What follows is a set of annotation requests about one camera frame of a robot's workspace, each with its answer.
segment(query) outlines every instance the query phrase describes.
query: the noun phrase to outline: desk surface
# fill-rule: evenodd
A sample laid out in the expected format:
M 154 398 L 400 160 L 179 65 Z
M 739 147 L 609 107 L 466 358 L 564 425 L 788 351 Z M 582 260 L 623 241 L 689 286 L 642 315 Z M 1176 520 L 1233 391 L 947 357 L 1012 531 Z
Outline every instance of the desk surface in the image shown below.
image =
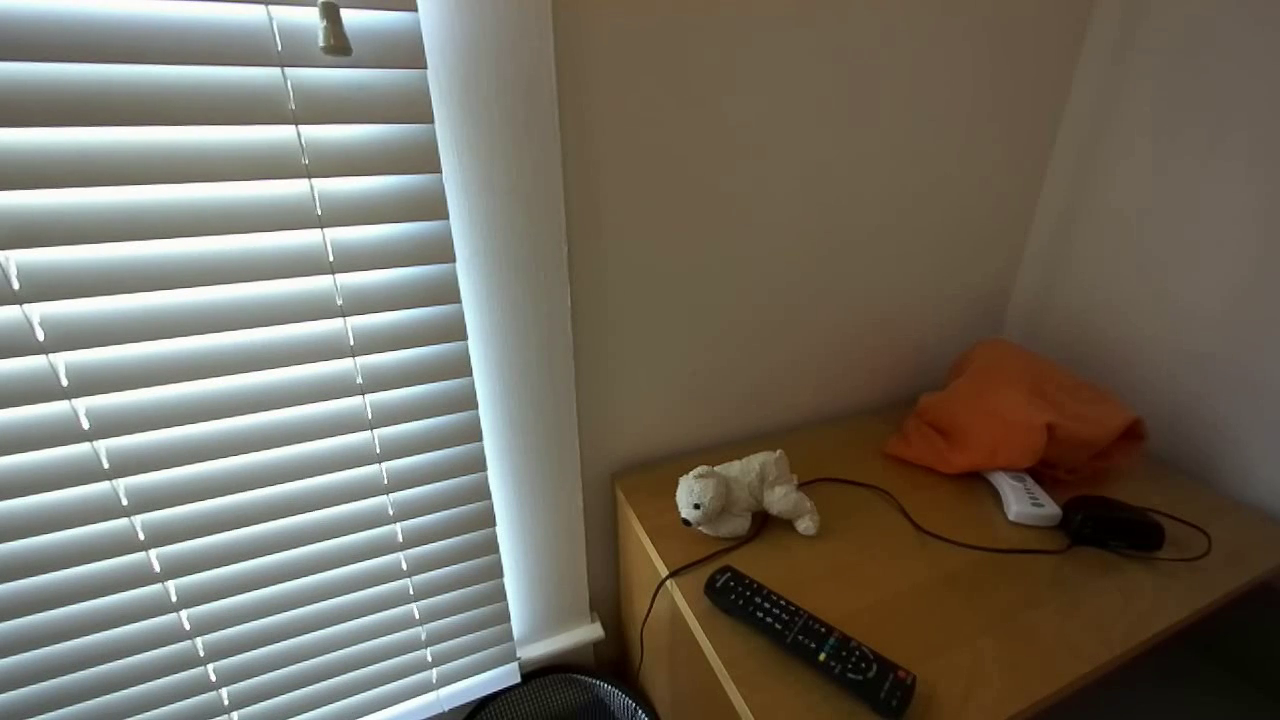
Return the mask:
M 1005 522 L 984 480 L 947 480 L 889 460 L 880 448 L 894 421 L 899 411 L 857 415 L 628 473 L 616 486 L 619 522 L 640 531 L 640 551 L 657 570 L 722 549 L 675 520 L 675 475 L 701 460 L 783 448 L 803 480 L 873 480 L 944 536 L 1058 544 L 1056 531 Z M 916 720 L 1041 712 L 1280 570 L 1280 526 L 1272 520 L 1149 460 L 1081 491 L 1187 514 L 1211 531 L 1217 551 L 1199 563 L 1122 558 L 1097 549 L 1071 549 L 1064 556 L 984 556 L 919 536 L 880 496 L 810 486 L 824 512 L 815 538 L 773 522 L 728 558 L 911 668 L 919 688 L 906 717 Z M 1168 551 L 1193 551 L 1199 544 L 1176 526 L 1168 538 Z M 719 616 L 701 592 L 717 563 L 719 558 L 675 576 L 665 592 L 672 592 L 736 717 L 867 717 L 824 677 Z

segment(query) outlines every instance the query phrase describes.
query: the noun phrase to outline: beige wall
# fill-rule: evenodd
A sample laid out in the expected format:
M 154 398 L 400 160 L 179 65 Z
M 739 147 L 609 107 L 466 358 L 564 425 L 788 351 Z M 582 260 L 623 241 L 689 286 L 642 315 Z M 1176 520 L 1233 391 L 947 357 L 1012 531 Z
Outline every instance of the beige wall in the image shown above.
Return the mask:
M 999 330 L 1086 4 L 554 0 L 594 606 L 609 475 L 903 398 Z
M 1012 330 L 1280 512 L 1280 4 L 1104 0 Z

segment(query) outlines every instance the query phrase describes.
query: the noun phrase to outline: window blind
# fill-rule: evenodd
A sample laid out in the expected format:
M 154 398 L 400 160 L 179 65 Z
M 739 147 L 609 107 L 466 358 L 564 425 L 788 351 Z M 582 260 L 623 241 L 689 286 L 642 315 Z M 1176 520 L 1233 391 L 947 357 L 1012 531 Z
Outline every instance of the window blind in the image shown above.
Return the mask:
M 410 0 L 0 4 L 0 717 L 515 679 Z

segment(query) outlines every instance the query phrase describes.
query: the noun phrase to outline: white plush toy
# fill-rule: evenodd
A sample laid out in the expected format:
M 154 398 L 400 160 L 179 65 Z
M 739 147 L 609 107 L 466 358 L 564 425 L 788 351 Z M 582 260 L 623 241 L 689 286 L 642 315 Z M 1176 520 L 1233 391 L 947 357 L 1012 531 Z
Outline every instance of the white plush toy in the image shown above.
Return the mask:
M 749 536 L 754 512 L 788 520 L 801 536 L 815 536 L 821 526 L 815 503 L 801 491 L 788 457 L 776 448 L 685 473 L 675 512 L 704 536 Z

